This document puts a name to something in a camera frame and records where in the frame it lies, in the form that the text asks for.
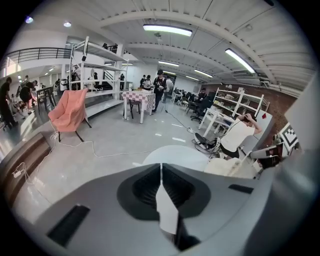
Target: checkered tablecloth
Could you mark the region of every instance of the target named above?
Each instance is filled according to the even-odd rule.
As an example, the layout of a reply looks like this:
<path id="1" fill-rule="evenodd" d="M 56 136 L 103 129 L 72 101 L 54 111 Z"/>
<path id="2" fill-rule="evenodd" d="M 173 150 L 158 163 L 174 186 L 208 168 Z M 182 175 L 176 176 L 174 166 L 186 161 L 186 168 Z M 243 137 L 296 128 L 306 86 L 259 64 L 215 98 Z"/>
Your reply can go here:
<path id="1" fill-rule="evenodd" d="M 147 110 L 150 108 L 155 109 L 156 95 L 154 93 L 148 94 L 137 90 L 124 91 L 122 97 L 127 98 L 128 100 L 134 100 L 144 103 L 142 104 L 142 110 Z"/>

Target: armchair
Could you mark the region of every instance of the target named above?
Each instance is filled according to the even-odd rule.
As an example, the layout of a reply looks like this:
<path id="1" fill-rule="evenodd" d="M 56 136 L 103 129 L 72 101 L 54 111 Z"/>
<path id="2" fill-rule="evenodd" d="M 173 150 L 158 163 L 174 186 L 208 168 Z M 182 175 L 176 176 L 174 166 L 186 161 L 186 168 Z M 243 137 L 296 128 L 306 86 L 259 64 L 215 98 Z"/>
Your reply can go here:
<path id="1" fill-rule="evenodd" d="M 65 90 L 58 105 L 49 112 L 48 116 L 58 131 L 59 142 L 61 141 L 60 132 L 75 132 L 84 142 L 77 133 L 77 128 L 83 120 L 92 128 L 86 120 L 85 98 L 87 91 L 88 89 Z"/>

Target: fluorescent light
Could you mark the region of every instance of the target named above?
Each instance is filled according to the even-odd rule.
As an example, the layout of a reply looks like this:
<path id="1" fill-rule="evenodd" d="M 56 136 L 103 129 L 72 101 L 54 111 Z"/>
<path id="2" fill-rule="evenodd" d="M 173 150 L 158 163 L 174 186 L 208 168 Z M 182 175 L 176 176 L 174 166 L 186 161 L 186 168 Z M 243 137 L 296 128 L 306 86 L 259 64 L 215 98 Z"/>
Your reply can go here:
<path id="1" fill-rule="evenodd" d="M 194 70 L 195 72 L 197 72 L 197 73 L 200 73 L 200 74 L 202 74 L 202 75 L 205 75 L 205 76 L 207 76 L 207 77 L 210 77 L 210 78 L 213 78 L 213 76 L 212 75 L 209 75 L 209 74 L 207 74 L 207 73 L 204 73 L 204 72 L 202 72 L 202 71 L 200 71 L 200 70 Z"/>
<path id="2" fill-rule="evenodd" d="M 26 19 L 25 19 L 24 21 L 25 21 L 25 23 L 30 24 L 31 22 L 33 22 L 33 21 L 34 21 L 34 19 L 33 19 L 33 18 L 31 18 L 31 17 L 29 17 L 29 16 L 27 16 L 27 17 L 26 17 Z"/>
<path id="3" fill-rule="evenodd" d="M 71 23 L 70 22 L 65 22 L 64 24 L 63 24 L 66 28 L 70 28 L 71 27 Z"/>
<path id="4" fill-rule="evenodd" d="M 166 65 L 171 65 L 171 66 L 175 66 L 175 67 L 179 67 L 179 65 L 177 64 L 173 64 L 173 63 L 169 63 L 169 62 L 164 62 L 164 61 L 158 61 L 160 64 L 166 64 Z"/>
<path id="5" fill-rule="evenodd" d="M 172 73 L 172 72 L 169 72 L 169 71 L 163 71 L 163 73 L 168 73 L 168 74 L 171 74 L 171 75 L 175 75 L 176 73 Z"/>
<path id="6" fill-rule="evenodd" d="M 225 50 L 226 54 L 229 54 L 232 58 L 234 58 L 236 61 L 238 61 L 240 64 L 242 64 L 250 73 L 256 73 L 254 69 L 239 55 L 237 55 L 234 51 L 231 49 Z"/>
<path id="7" fill-rule="evenodd" d="M 199 79 L 196 79 L 196 78 L 193 78 L 193 77 L 191 77 L 191 76 L 185 76 L 186 78 L 191 78 L 191 79 L 193 79 L 193 80 L 197 80 L 197 81 L 199 81 Z"/>
<path id="8" fill-rule="evenodd" d="M 145 31 L 162 31 L 175 33 L 183 36 L 190 37 L 192 34 L 192 30 L 185 29 L 177 26 L 169 26 L 169 25 L 157 25 L 157 24 L 144 24 L 143 28 Z"/>
<path id="9" fill-rule="evenodd" d="M 184 142 L 184 143 L 186 143 L 186 141 L 185 141 L 184 139 L 182 139 L 182 138 L 172 137 L 172 139 L 175 140 L 175 141 L 179 141 L 179 142 Z"/>

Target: ceiling beam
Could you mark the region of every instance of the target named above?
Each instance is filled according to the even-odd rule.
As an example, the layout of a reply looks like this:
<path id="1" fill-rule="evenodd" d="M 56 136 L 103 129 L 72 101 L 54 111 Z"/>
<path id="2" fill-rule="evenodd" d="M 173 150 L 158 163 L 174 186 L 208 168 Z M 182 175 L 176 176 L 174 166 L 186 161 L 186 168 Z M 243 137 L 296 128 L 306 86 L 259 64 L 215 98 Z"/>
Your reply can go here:
<path id="1" fill-rule="evenodd" d="M 159 50 L 159 51 L 164 50 L 164 51 L 169 51 L 169 52 L 173 52 L 173 53 L 177 53 L 177 54 L 183 54 L 188 57 L 194 58 L 196 60 L 208 63 L 214 67 L 221 69 L 222 71 L 232 72 L 232 70 L 230 70 L 226 66 L 218 63 L 217 61 L 214 61 L 213 59 L 210 59 L 210 58 L 205 57 L 203 55 L 200 55 L 198 53 L 195 53 L 195 52 L 192 52 L 189 50 L 185 50 L 185 49 L 181 49 L 181 48 L 177 48 L 174 46 L 168 46 L 168 45 L 163 45 L 163 44 L 154 44 L 154 43 L 128 43 L 126 45 L 126 48 L 128 48 L 128 49 L 152 49 L 152 50 Z"/>
<path id="2" fill-rule="evenodd" d="M 178 21 L 186 24 L 192 24 L 194 26 L 200 27 L 203 30 L 206 30 L 214 35 L 217 35 L 221 38 L 224 38 L 231 43 L 233 43 L 236 47 L 241 49 L 246 55 L 248 55 L 261 69 L 267 69 L 267 65 L 263 62 L 263 60 L 255 53 L 253 49 L 251 49 L 245 42 L 240 40 L 234 34 L 228 32 L 227 30 L 219 27 L 216 24 L 213 24 L 204 19 L 190 16 L 184 13 L 171 12 L 171 11 L 139 11 L 139 12 L 128 12 L 125 14 L 113 16 L 102 21 L 99 21 L 99 26 L 101 28 L 110 26 L 112 24 L 133 21 L 133 20 L 141 20 L 141 19 L 152 19 L 154 16 L 157 19 L 163 20 L 172 20 Z M 274 84 L 277 83 L 274 75 L 270 72 L 270 70 L 264 71 L 266 76 L 270 79 L 270 81 Z"/>

